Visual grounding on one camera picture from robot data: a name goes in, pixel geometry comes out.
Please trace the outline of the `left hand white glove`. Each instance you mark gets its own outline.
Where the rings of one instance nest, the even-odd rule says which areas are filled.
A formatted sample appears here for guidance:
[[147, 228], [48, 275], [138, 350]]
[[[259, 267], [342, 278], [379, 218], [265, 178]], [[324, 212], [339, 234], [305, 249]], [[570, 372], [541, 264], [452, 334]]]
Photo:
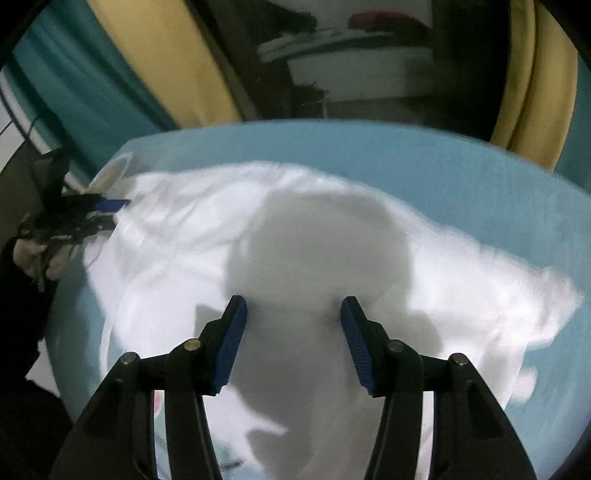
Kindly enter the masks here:
[[56, 281], [65, 275], [70, 260], [77, 254], [79, 247], [59, 246], [53, 250], [50, 246], [34, 240], [18, 239], [13, 249], [13, 261], [29, 277], [41, 275]]

